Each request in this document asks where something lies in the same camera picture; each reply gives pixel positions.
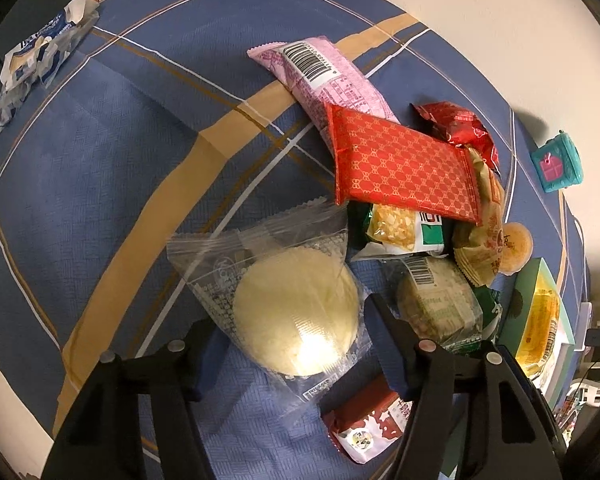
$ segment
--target white wall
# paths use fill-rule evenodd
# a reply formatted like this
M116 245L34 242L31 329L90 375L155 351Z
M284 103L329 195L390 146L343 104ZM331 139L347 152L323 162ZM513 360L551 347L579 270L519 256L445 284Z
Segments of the white wall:
M567 131L584 166L566 190L600 298L600 26L580 0L389 0L458 49L538 142Z

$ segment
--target pink snack wrapper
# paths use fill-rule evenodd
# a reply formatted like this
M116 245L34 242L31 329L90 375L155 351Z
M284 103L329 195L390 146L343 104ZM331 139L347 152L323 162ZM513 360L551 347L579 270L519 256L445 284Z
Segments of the pink snack wrapper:
M399 124L380 92L324 36L267 43L249 49L247 54L288 88L320 131L332 155L324 102Z

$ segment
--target green box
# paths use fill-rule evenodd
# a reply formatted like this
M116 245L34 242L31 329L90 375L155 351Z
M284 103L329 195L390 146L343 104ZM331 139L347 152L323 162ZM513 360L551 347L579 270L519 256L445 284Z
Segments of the green box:
M526 320L531 310L539 274L542 274L546 282L557 291L554 277L546 266L544 258L532 258L522 267L516 278L507 317L502 323L502 331L498 338L498 344L506 346L513 357L518 353L525 333ZM562 308L562 299L560 299L560 309Z
M520 270L514 286L514 293L509 304L507 317L502 324L502 331L498 338L498 343L509 349L515 357L518 353L518 348L522 341L522 336L525 333L526 320L529 316L531 303L536 290L536 282L538 276L542 274L546 283L557 293L560 298L560 317L558 318L558 332L556 340L556 356L552 359L551 364L554 369L547 370L549 379L544 387L540 388L544 393L549 405L554 407L562 385L566 378L566 372L571 362L575 340L573 331L569 323L567 311L560 297L557 286L555 285L554 277L549 271L549 267L544 258L533 258Z

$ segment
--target red candy wrapper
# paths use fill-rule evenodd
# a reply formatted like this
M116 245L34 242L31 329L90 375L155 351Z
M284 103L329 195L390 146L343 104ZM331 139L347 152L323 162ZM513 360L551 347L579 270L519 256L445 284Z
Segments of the red candy wrapper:
M410 414L411 403L392 392L380 375L322 421L340 452L366 464L402 436Z
M325 107L337 204L354 199L480 221L480 195L467 149L356 110Z
M428 105L413 105L427 121L435 124L436 134L455 146L468 146L480 153L487 166L498 172L498 150L487 129L471 110L449 101Z

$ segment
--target small round cake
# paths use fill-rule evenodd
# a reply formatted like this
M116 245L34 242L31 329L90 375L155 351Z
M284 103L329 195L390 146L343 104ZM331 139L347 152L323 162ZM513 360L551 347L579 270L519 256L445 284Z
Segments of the small round cake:
M518 272L534 252L534 239L529 229L517 222L508 222L502 227L504 250L500 261L500 272L506 276Z

